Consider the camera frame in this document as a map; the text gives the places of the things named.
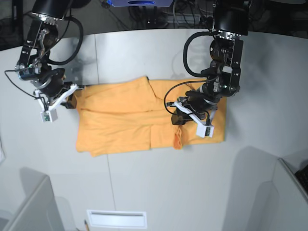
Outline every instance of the orange fabric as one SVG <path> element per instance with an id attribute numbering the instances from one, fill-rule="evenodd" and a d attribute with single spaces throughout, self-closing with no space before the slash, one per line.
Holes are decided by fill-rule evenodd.
<path id="1" fill-rule="evenodd" d="M 188 80 L 141 77 L 127 83 L 101 84 L 77 91 L 74 94 L 79 112 L 77 151 L 89 151 L 92 156 L 98 156 L 161 147 L 181 149 L 184 145 L 224 141 L 226 99 L 218 104 L 212 138 L 198 137 L 197 125 L 192 121 L 184 126 L 172 125 L 163 98 L 171 87 Z M 175 101 L 200 85 L 202 83 L 175 88 L 167 102 Z"/>

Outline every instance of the wire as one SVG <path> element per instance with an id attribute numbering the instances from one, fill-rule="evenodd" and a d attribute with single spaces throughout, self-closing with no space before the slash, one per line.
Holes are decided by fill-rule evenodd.
<path id="1" fill-rule="evenodd" d="M 193 17 L 193 27 L 195 28 L 196 27 L 196 19 L 194 18 L 193 8 L 192 8 L 192 6 L 190 4 L 189 4 L 189 7 L 191 9 L 192 17 Z"/>
<path id="2" fill-rule="evenodd" d="M 178 20 L 177 20 L 177 15 L 175 14 L 175 8 L 176 8 L 176 5 L 177 5 L 177 1 L 178 1 L 178 0 L 174 0 L 173 8 L 172 8 L 172 13 L 173 13 L 173 18 L 174 18 L 175 22 L 176 22 L 177 25 L 179 26 L 179 22 L 178 22 Z"/>
<path id="3" fill-rule="evenodd" d="M 207 118 L 210 118 L 210 113 L 208 111 L 205 111 L 205 113 L 207 113 Z"/>
<path id="4" fill-rule="evenodd" d="M 34 98 L 34 99 L 36 99 L 36 100 L 39 99 L 39 97 L 35 97 L 35 96 L 31 95 L 30 93 L 24 91 L 24 90 L 21 89 L 19 86 L 17 86 L 17 85 L 10 79 L 10 77 L 9 77 L 8 74 L 7 74 L 7 72 L 16 72 L 15 70 L 6 70 L 6 71 L 4 71 L 4 74 L 6 75 L 6 77 L 8 78 L 8 80 L 9 80 L 16 88 L 18 88 L 19 90 L 21 90 L 24 94 L 27 94 L 28 96 L 30 96 L 30 97 L 32 97 L 32 98 Z"/>
<path id="5" fill-rule="evenodd" d="M 200 22 L 199 24 L 204 24 L 204 26 L 207 28 L 207 25 L 206 25 L 206 21 L 207 21 L 207 18 L 205 18 L 205 16 L 203 15 L 203 13 L 201 12 L 201 8 L 200 8 L 200 5 L 197 4 L 197 7 L 198 7 L 198 10 L 199 10 L 199 13 L 200 13 Z"/>
<path id="6" fill-rule="evenodd" d="M 110 4 L 103 0 L 101 2 L 101 7 L 108 10 L 110 8 Z"/>
<path id="7" fill-rule="evenodd" d="M 207 1 L 205 1 L 205 16 L 207 18 Z"/>
<path id="8" fill-rule="evenodd" d="M 181 14 L 183 16 L 184 21 L 186 22 L 188 28 L 191 28 L 191 25 L 189 25 L 189 23 L 187 22 L 185 15 L 182 12 L 179 12 L 179 14 Z"/>
<path id="9" fill-rule="evenodd" d="M 23 13 L 23 16 L 29 14 L 30 12 L 31 12 L 31 11 L 27 11 L 27 12 Z M 0 20 L 5 20 L 5 19 L 12 19 L 12 16 L 5 17 L 5 18 L 2 18 L 2 19 L 0 19 Z"/>
<path id="10" fill-rule="evenodd" d="M 129 27 L 123 23 L 117 16 L 115 13 L 113 13 L 110 9 L 108 9 L 108 11 L 117 19 L 117 21 L 123 26 L 123 28 L 125 28 L 126 30 L 129 30 Z"/>
<path id="11" fill-rule="evenodd" d="M 206 10 L 202 9 L 202 8 L 200 8 L 200 10 L 201 10 L 202 12 L 205 12 L 205 13 L 206 13 L 206 15 L 207 15 L 208 13 L 210 13 L 210 12 L 208 12 L 208 11 L 206 11 Z"/>
<path id="12" fill-rule="evenodd" d="M 62 61 L 62 62 L 58 62 L 58 61 L 53 61 L 51 59 L 48 58 L 47 62 L 49 64 L 53 64 L 53 65 L 65 65 L 65 64 L 68 64 L 70 61 L 72 61 L 73 59 L 75 59 L 75 57 L 77 56 L 80 48 L 81 48 L 81 45 L 82 45 L 82 41 L 83 41 L 83 27 L 82 27 L 82 24 L 79 20 L 77 20 L 76 18 L 74 17 L 68 17 L 66 18 L 66 20 L 69 20 L 69 21 L 72 21 L 73 23 L 75 23 L 78 28 L 79 28 L 79 41 L 78 41 L 78 44 L 77 44 L 77 47 L 74 51 L 74 53 L 68 58 L 66 59 L 65 61 Z"/>
<path id="13" fill-rule="evenodd" d="M 186 71 L 187 71 L 190 75 L 192 75 L 192 76 L 194 76 L 194 77 L 207 77 L 208 74 L 207 74 L 207 73 L 199 73 L 199 74 L 198 74 L 198 73 L 195 73 L 195 72 L 193 72 L 193 71 L 188 67 L 187 53 L 188 53 L 188 46 L 189 46 L 189 44 L 190 44 L 195 38 L 197 38 L 197 37 L 200 37 L 200 36 L 214 36 L 214 35 L 217 35 L 217 34 L 219 34 L 218 31 L 214 31 L 214 32 L 202 31 L 202 32 L 197 32 L 197 33 L 191 35 L 191 36 L 187 39 L 187 41 L 186 41 L 186 43 L 185 43 L 185 45 L 184 45 L 183 62 L 184 62 L 184 67 L 185 67 Z"/>
<path id="14" fill-rule="evenodd" d="M 10 44 L 5 40 L 5 38 L 0 37 L 0 40 L 4 43 L 5 46 L 9 46 Z"/>
<path id="15" fill-rule="evenodd" d="M 178 86 L 180 86 L 180 85 L 183 85 L 183 84 L 188 84 L 188 83 L 207 83 L 207 82 L 215 81 L 218 77 L 219 77 L 219 75 L 217 75 L 215 78 L 209 79 L 209 80 L 191 80 L 191 81 L 182 82 L 182 83 L 179 83 L 179 84 L 173 86 L 172 88 L 170 88 L 170 89 L 167 91 L 167 93 L 166 93 L 165 96 L 164 96 L 164 106 L 165 106 L 166 111 L 169 112 L 169 113 L 172 114 L 172 115 L 177 115 L 176 113 L 173 113 L 173 112 L 169 111 L 168 108 L 167 108 L 167 104 L 166 104 L 166 98 L 167 98 L 167 96 L 169 95 L 169 93 L 170 93 L 174 88 L 176 88 L 176 87 L 178 87 Z"/>
<path id="16" fill-rule="evenodd" d="M 28 17 L 30 17 L 30 18 L 32 18 L 32 19 L 37 18 L 37 17 L 35 17 L 34 15 L 31 15 L 31 14 L 29 14 L 29 13 L 25 13 L 24 16 L 28 16 Z"/>
<path id="17" fill-rule="evenodd" d="M 255 14 L 255 15 L 251 15 L 250 17 L 252 18 L 252 22 L 260 21 L 261 18 L 263 17 L 263 15 L 264 15 L 265 12 L 266 12 L 266 10 L 264 10 L 264 11 L 261 13 L 261 16 L 260 16 L 259 18 L 257 18 L 257 19 L 254 18 L 256 14 Z"/>
<path id="18" fill-rule="evenodd" d="M 66 28 L 65 28 L 65 31 L 64 31 L 64 33 L 61 35 L 61 37 L 58 39 L 58 41 L 57 41 L 52 47 L 49 47 L 49 48 L 43 53 L 43 55 L 42 55 L 40 58 L 38 58 L 36 62 L 34 62 L 34 63 L 32 64 L 32 66 L 34 66 L 35 64 L 37 64 L 37 63 L 41 60 L 41 58 L 43 58 L 52 48 L 54 48 L 54 47 L 61 41 L 61 39 L 63 39 L 64 35 L 65 35 L 66 32 L 67 32 L 69 23 L 70 23 L 70 20 L 68 20 L 67 25 L 66 25 Z"/>
<path id="19" fill-rule="evenodd" d="M 42 97 L 41 95 L 39 95 L 39 99 L 42 101 L 42 104 L 43 104 L 43 106 L 44 106 L 44 111 L 45 111 L 45 112 L 48 111 L 48 105 L 47 105 L 47 103 L 46 103 L 45 98 Z"/>
<path id="20" fill-rule="evenodd" d="M 143 21 L 146 19 L 146 13 L 144 10 L 141 11 L 139 7 L 130 6 L 128 13 L 131 19 L 136 22 L 136 29 L 139 29 L 139 24 L 141 24 L 141 28 L 145 28 Z"/>

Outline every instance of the table surface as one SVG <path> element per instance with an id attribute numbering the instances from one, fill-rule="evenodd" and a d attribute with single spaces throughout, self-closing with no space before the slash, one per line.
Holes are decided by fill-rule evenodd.
<path id="1" fill-rule="evenodd" d="M 182 50 L 197 31 L 85 36 L 77 58 L 65 66 L 66 73 L 86 85 L 144 75 L 189 78 Z M 96 158 L 78 153 L 77 111 L 59 108 L 59 119 L 43 124 L 39 104 L 2 75 L 0 137 L 7 159 L 0 174 L 9 175 L 1 181 L 16 190 L 1 192 L 10 200 L 0 200 L 0 207 L 14 211 L 19 205 L 24 197 L 19 171 L 30 168 L 50 175 L 61 209 L 69 205 L 80 229 L 86 209 L 116 209 L 147 211 L 153 231 L 245 230 L 258 186 L 271 180 L 277 157 L 308 153 L 308 40 L 263 33 L 250 33 L 243 40 L 241 90 L 228 99 L 226 141 L 181 151 L 162 148 Z M 211 41 L 204 37 L 192 42 L 188 63 L 195 72 L 209 66 Z M 51 58 L 64 60 L 76 43 L 74 38 L 63 39 Z M 0 52 L 0 72 L 14 68 L 20 50 Z M 30 83 L 10 76 L 23 89 L 33 90 Z"/>

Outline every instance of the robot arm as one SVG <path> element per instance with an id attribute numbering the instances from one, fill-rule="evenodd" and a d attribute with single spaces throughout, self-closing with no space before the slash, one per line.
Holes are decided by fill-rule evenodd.
<path id="1" fill-rule="evenodd" d="M 198 90 L 186 92 L 186 97 L 179 97 L 177 102 L 165 104 L 176 107 L 171 118 L 173 125 L 184 125 L 193 120 L 198 124 L 197 135 L 201 137 L 212 137 L 214 127 L 211 122 L 220 99 L 233 96 L 240 90 L 243 50 L 240 37 L 248 34 L 248 6 L 240 0 L 218 0 L 214 8 L 213 29 L 193 34 L 184 45 L 185 69 L 194 77 L 206 77 L 204 84 Z M 187 51 L 191 41 L 199 36 L 213 36 L 210 45 L 212 61 L 208 69 L 195 73 L 188 67 Z M 231 73 L 223 71 L 225 66 L 231 68 Z"/>
<path id="2" fill-rule="evenodd" d="M 38 18 L 31 23 L 26 42 L 22 47 L 15 70 L 21 80 L 30 81 L 35 87 L 34 95 L 42 107 L 41 117 L 44 122 L 57 119 L 56 107 L 65 102 L 66 98 L 80 87 L 72 82 L 64 82 L 65 69 L 52 70 L 49 64 L 64 65 L 77 55 L 82 39 L 81 23 L 73 17 L 65 17 L 70 8 L 71 0 L 37 0 L 32 13 Z M 64 62 L 49 59 L 50 50 L 59 42 L 57 22 L 70 20 L 76 23 L 80 30 L 79 43 L 71 58 Z"/>

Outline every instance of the orange cloth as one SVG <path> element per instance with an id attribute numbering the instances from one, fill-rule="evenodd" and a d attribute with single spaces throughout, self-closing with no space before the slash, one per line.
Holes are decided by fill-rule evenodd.
<path id="1" fill-rule="evenodd" d="M 193 121 L 183 126 L 172 125 L 163 98 L 171 87 L 188 80 L 141 77 L 127 83 L 94 85 L 77 91 L 74 94 L 80 118 L 77 151 L 89 151 L 92 156 L 98 156 L 162 147 L 181 149 L 184 145 L 224 141 L 226 99 L 218 104 L 212 138 L 198 137 L 197 124 Z M 175 88 L 167 102 L 176 101 L 186 91 L 198 89 L 200 85 L 202 83 Z"/>

